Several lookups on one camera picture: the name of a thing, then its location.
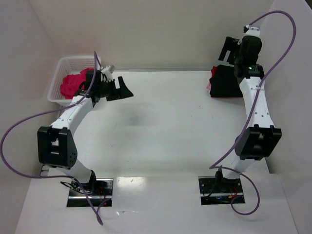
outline white table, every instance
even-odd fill
[[[210,72],[124,72],[134,97],[98,103],[78,127],[78,158],[97,177],[114,177],[113,206],[104,227],[90,208],[66,208],[68,189],[58,179],[32,180],[16,234],[33,233],[297,233],[278,177],[264,160],[247,174],[261,205],[248,217],[229,205],[201,206],[198,176],[229,149],[246,119],[243,100],[212,99]],[[50,175],[59,174],[50,170]],[[242,179],[246,204],[256,204]]]

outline plastic basket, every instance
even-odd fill
[[[59,90],[64,77],[70,74],[78,74],[80,71],[88,67],[94,67],[94,56],[71,56],[61,58],[58,61],[57,68],[53,75],[47,96],[48,100],[50,102],[56,102],[62,106],[68,106],[71,103],[71,100],[65,99]]]

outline white wall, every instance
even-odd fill
[[[58,56],[26,0],[0,0],[0,135],[16,121],[56,108],[46,99]],[[5,141],[4,153],[15,168],[38,175],[37,129],[55,115],[17,127]],[[12,234],[30,180],[15,175],[0,161],[0,232]]]
[[[228,35],[273,0],[30,0],[61,56],[117,68],[211,69]]]
[[[297,37],[284,61],[266,82],[272,119],[282,129],[282,139],[269,157],[273,173],[279,173],[300,234],[312,233],[312,10],[304,0],[275,0],[270,10],[290,13]],[[289,20],[282,15],[266,18],[261,27],[260,62],[266,71],[286,50],[292,37]]]

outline dark object in corner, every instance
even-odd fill
[[[210,78],[210,96],[212,98],[242,98],[234,67],[219,65],[215,75]]]

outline laundry basket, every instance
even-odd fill
[[[62,106],[68,106],[71,100],[65,99],[60,93],[60,85],[63,83],[64,77],[72,74],[79,74],[80,71],[94,67],[94,56],[71,56],[64,57],[58,61],[57,68],[54,72],[51,86],[48,92],[48,100],[50,102],[56,102]]]

